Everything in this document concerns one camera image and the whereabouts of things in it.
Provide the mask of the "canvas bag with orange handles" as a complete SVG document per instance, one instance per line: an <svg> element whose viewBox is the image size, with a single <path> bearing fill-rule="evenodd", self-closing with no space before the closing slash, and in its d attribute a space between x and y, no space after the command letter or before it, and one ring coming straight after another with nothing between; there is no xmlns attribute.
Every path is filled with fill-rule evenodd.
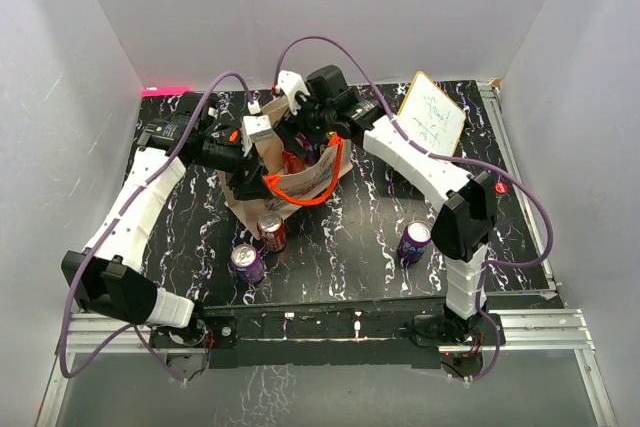
<svg viewBox="0 0 640 427"><path fill-rule="evenodd" d="M288 102L281 97L260 107L262 112L269 116L273 129L276 122L288 111ZM241 124L218 138L225 138L229 142L240 141L242 144ZM328 142L320 147L321 155L315 164L295 175L286 175L284 172L283 150L282 141L273 130L269 139L254 144L250 152L266 167L264 180L273 194L269 200L234 199L227 187L227 179L233 172L216 170L226 205L256 238L260 236L257 220L264 212L275 211L287 219L302 207L322 204L332 195L339 179L352 168L351 142L336 135L331 136Z"/></svg>

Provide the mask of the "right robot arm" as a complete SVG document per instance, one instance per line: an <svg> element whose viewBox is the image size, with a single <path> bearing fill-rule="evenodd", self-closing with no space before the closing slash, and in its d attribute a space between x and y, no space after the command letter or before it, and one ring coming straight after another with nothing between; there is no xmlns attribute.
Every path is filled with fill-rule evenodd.
<svg viewBox="0 0 640 427"><path fill-rule="evenodd" d="M430 202L436 218L428 239L445 261L447 292L440 313L417 316L407 329L428 346L471 342L489 318L483 264L497 200L487 170L473 175L458 165L464 112L423 72L396 113L382 95L365 100L335 65L307 77L280 70L273 91L288 102L275 130L289 150L297 133L335 134L393 167Z"/></svg>

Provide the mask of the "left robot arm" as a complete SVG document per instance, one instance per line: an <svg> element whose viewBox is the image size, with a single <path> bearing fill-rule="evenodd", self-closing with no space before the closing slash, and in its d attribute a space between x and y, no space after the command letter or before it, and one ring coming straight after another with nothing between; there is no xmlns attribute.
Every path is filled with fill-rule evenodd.
<svg viewBox="0 0 640 427"><path fill-rule="evenodd" d="M157 286L142 273L142 259L157 219L187 168L224 173L239 201L268 200L266 167L255 147L270 130L257 101L237 127L213 118L216 97L187 92L171 115L149 122L130 173L99 230L61 269L85 311L132 325L161 327L186 346L200 343L207 323L195 301Z"/></svg>

